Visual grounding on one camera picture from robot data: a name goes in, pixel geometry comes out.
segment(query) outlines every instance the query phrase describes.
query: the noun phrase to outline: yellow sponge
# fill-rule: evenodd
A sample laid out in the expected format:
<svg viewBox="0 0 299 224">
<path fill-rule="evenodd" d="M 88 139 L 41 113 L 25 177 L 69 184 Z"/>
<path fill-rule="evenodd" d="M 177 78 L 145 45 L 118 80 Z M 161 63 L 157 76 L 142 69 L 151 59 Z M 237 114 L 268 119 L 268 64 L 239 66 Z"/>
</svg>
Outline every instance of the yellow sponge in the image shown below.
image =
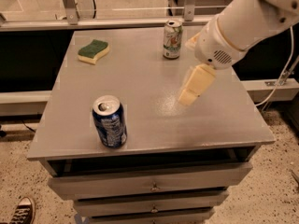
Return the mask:
<svg viewBox="0 0 299 224">
<path fill-rule="evenodd" d="M 215 80 L 215 70 L 205 63 L 195 66 L 178 97 L 182 105 L 191 105 Z"/>
<path fill-rule="evenodd" d="M 78 51 L 78 59 L 85 62 L 96 64 L 96 61 L 109 53 L 109 45 L 105 41 L 93 40 L 91 44 Z"/>
</svg>

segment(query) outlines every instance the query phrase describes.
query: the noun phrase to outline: dark blue can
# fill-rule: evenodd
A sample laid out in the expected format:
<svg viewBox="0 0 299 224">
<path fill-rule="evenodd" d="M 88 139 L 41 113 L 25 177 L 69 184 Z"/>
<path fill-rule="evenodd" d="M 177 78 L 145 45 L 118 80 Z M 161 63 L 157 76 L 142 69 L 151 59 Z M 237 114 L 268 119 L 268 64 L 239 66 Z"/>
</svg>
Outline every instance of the dark blue can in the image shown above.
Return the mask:
<svg viewBox="0 0 299 224">
<path fill-rule="evenodd" d="M 112 95 L 101 96 L 93 103 L 93 121 L 106 147 L 120 147 L 127 139 L 123 107 Z"/>
</svg>

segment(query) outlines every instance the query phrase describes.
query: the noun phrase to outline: soda can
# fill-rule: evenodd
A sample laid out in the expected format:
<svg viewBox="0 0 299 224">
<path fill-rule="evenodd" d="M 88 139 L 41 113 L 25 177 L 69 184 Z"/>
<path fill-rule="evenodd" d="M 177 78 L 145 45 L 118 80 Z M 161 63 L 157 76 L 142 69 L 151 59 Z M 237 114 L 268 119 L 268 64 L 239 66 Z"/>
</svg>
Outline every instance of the soda can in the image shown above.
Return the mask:
<svg viewBox="0 0 299 224">
<path fill-rule="evenodd" d="M 180 21 L 170 20 L 164 26 L 164 51 L 163 56 L 176 59 L 180 54 L 183 27 Z"/>
<path fill-rule="evenodd" d="M 101 96 L 93 103 L 93 121 L 106 147 L 120 147 L 127 139 L 123 107 L 112 95 Z"/>
</svg>

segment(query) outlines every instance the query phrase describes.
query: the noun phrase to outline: table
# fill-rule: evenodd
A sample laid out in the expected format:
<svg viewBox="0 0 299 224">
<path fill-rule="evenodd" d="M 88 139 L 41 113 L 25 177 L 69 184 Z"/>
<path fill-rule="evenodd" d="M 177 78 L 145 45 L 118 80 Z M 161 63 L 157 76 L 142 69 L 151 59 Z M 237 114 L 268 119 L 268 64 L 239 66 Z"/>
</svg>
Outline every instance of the table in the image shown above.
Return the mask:
<svg viewBox="0 0 299 224">
<path fill-rule="evenodd" d="M 201 27 L 184 27 L 183 43 Z M 74 32 L 28 159 L 52 175 L 50 187 L 91 223 L 204 220 L 252 168 L 249 160 L 275 138 L 233 69 L 189 107 L 177 103 L 186 72 L 197 65 L 184 46 L 163 57 L 164 28 Z M 110 52 L 96 65 L 78 50 L 93 39 Z M 115 95 L 128 139 L 104 147 L 93 125 L 93 101 Z"/>
</svg>

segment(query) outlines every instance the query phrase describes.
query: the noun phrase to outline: white cable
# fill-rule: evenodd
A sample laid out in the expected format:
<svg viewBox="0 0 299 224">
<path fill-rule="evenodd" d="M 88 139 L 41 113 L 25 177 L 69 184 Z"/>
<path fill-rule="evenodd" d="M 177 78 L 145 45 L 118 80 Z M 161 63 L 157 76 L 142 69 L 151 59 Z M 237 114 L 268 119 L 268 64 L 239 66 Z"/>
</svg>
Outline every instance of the white cable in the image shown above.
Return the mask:
<svg viewBox="0 0 299 224">
<path fill-rule="evenodd" d="M 294 38 L 293 38 L 293 30 L 292 30 L 292 27 L 290 27 L 290 32 L 291 32 L 291 54 L 290 54 L 290 57 L 289 57 L 289 60 L 286 62 L 285 66 L 283 67 L 283 70 L 282 72 L 280 73 L 280 76 L 276 82 L 276 85 L 274 87 L 274 89 L 270 92 L 270 94 L 268 95 L 268 97 L 266 97 L 262 102 L 256 104 L 255 106 L 260 106 L 260 105 L 263 105 L 264 103 L 266 103 L 273 95 L 273 93 L 276 91 L 279 83 L 280 83 L 280 80 L 283 76 L 283 74 L 285 73 L 291 59 L 292 59 L 292 55 L 293 55 L 293 50 L 294 50 Z"/>
</svg>

